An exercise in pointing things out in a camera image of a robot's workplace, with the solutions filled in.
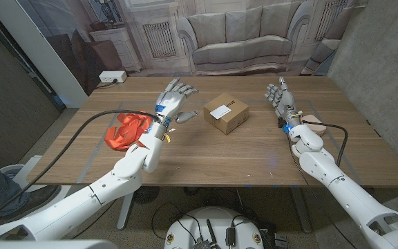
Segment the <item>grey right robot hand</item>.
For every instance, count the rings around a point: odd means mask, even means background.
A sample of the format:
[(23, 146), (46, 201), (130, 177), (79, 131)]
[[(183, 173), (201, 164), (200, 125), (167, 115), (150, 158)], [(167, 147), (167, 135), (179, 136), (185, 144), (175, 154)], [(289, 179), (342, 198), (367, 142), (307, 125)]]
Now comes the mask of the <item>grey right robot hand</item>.
[(285, 133), (289, 133), (292, 128), (301, 125), (301, 111), (295, 107), (294, 97), (289, 91), (283, 77), (279, 77), (279, 86), (269, 84), (265, 97), (274, 107), (274, 112), (278, 116), (278, 127)]

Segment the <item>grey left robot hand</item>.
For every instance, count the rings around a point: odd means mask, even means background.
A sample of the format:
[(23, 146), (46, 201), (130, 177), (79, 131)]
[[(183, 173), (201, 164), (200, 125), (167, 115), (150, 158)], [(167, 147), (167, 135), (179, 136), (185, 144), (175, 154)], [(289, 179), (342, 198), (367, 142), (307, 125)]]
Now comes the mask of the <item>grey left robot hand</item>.
[(198, 90), (191, 85), (179, 83), (179, 81), (179, 78), (173, 79), (155, 102), (155, 114), (159, 120), (153, 121), (146, 133), (160, 140), (164, 138), (171, 122), (186, 123), (198, 115), (197, 111), (181, 112), (185, 100), (197, 93)]

